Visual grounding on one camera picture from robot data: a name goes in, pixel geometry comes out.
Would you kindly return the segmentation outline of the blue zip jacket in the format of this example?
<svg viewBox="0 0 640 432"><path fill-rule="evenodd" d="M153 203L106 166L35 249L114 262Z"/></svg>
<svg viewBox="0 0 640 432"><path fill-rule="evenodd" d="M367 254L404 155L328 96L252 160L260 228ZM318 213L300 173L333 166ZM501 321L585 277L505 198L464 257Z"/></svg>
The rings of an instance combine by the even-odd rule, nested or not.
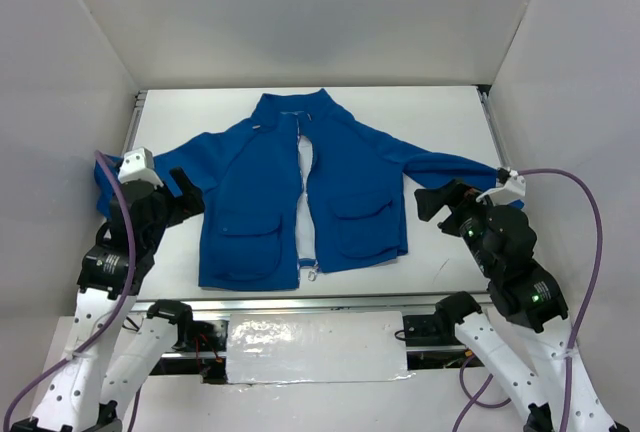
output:
<svg viewBox="0 0 640 432"><path fill-rule="evenodd" d="M485 191L494 167L432 152L359 122L328 92L265 94L252 114L158 155L202 192L198 284L286 291L299 271L377 266L408 251L404 182Z"/></svg>

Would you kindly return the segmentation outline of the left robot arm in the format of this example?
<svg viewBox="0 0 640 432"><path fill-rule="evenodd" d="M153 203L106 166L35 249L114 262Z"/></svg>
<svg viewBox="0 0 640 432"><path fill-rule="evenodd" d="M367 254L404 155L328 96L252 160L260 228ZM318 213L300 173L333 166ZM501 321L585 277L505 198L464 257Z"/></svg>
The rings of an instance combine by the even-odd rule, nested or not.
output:
<svg viewBox="0 0 640 432"><path fill-rule="evenodd" d="M6 411L5 431L122 431L124 416L136 412L141 388L163 353L185 350L195 341L192 308L161 299L149 307L128 348L113 355L164 232L201 213L204 203L181 168L170 172L179 196L151 169L140 177L106 177L114 191L112 217L82 260L69 347L18 393L24 398L43 381L49 383L29 417L15 421Z"/></svg>

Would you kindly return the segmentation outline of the silver zipper slider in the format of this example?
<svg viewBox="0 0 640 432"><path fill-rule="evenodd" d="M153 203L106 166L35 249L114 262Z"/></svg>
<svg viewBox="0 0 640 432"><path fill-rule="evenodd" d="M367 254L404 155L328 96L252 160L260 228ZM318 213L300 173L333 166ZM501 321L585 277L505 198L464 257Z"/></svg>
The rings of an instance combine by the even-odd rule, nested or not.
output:
<svg viewBox="0 0 640 432"><path fill-rule="evenodd" d="M318 262L316 260L310 260L306 265L306 268L308 269L307 279L310 282L314 282L317 279L318 273L320 271Z"/></svg>

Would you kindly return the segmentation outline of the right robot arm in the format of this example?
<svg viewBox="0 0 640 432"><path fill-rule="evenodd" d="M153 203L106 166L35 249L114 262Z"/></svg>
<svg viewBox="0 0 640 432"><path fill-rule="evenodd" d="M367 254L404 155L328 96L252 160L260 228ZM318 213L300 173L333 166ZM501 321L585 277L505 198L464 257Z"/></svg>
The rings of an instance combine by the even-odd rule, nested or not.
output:
<svg viewBox="0 0 640 432"><path fill-rule="evenodd" d="M493 188L481 192L459 180L414 196L420 220L442 208L439 229L464 241L482 274L495 310L513 327L530 357L524 362L492 326L467 292L436 305L435 331L460 342L486 367L517 409L525 431L622 431L604 408L577 346L578 318L559 283L534 258L537 235L514 207L525 196L524 178L500 170Z"/></svg>

